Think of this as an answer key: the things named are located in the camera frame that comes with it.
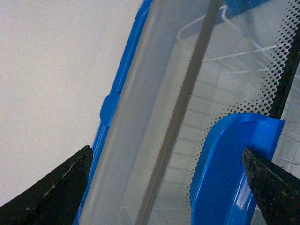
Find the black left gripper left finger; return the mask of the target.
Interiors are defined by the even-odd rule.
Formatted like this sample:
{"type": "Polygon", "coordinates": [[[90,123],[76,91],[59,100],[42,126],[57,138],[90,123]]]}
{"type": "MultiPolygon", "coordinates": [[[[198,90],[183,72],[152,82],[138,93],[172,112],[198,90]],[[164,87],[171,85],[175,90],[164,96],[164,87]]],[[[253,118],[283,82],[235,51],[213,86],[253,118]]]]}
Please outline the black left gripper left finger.
{"type": "Polygon", "coordinates": [[[0,208],[2,225],[71,225],[88,184],[88,145],[0,208]]]}

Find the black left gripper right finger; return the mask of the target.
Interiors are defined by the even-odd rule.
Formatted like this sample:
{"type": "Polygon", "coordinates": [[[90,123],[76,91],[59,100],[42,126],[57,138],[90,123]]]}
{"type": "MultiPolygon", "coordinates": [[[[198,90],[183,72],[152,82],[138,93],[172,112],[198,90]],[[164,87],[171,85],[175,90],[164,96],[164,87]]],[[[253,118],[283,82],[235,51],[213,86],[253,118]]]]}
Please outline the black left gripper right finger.
{"type": "Polygon", "coordinates": [[[298,225],[300,179],[252,149],[244,149],[242,162],[266,224],[298,225]]]}

